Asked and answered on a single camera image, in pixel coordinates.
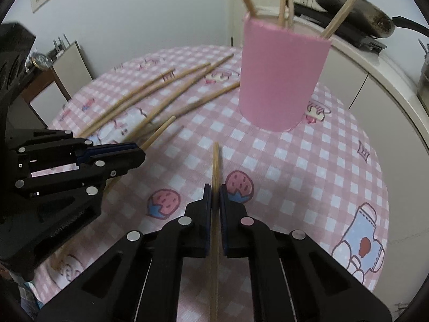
pink cylinder container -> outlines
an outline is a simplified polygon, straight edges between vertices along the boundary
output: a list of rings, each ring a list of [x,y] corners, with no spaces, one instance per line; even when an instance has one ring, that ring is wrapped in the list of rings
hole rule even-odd
[[[303,118],[322,73],[331,41],[295,34],[247,17],[239,107],[252,124],[273,132]]]

frying pan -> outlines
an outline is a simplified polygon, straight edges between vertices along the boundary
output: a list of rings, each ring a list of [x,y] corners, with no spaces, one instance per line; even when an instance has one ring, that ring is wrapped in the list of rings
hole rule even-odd
[[[329,13],[336,15],[347,0],[316,0]],[[429,37],[429,29],[404,17],[389,18],[381,9],[366,0],[358,0],[346,19],[347,22],[377,38],[386,38],[395,28],[406,28]]]

pan handle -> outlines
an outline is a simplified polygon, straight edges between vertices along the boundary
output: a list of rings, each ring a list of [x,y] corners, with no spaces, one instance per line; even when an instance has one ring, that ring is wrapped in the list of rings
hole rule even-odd
[[[411,29],[429,37],[429,29],[419,23],[404,17],[393,17],[392,21],[398,28]]]

stove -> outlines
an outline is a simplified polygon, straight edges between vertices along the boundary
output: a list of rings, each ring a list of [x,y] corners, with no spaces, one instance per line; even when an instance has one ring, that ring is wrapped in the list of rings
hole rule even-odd
[[[299,3],[295,3],[295,15],[309,20],[322,28],[326,28],[334,18],[334,15],[328,12],[315,10]],[[347,22],[343,22],[335,34],[361,50],[369,50],[378,54],[387,48],[386,45],[379,42],[375,37],[366,34]]]

tablecloth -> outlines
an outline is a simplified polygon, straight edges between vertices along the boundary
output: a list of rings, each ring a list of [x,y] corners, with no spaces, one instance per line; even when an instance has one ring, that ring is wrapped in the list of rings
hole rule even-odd
[[[160,50],[121,64],[82,88],[50,128],[82,131],[130,90],[175,67],[175,76],[197,64],[233,59],[181,95],[166,112],[240,79],[241,50],[199,46]],[[184,81],[145,98],[90,137],[95,144],[122,142],[126,133]],[[159,230],[202,198],[212,177],[212,145],[222,147],[229,197],[275,231],[304,230],[368,289],[380,275],[387,244],[389,206],[377,155],[355,117],[323,84],[315,88],[302,122],[272,133],[240,114],[239,90],[178,119],[147,150],[144,164],[122,177],[104,197],[102,215],[76,235],[61,269],[46,261],[34,291],[49,301],[130,230]],[[185,259],[178,321],[207,321],[207,265]],[[252,291],[244,259],[221,260],[219,319],[252,320]]]

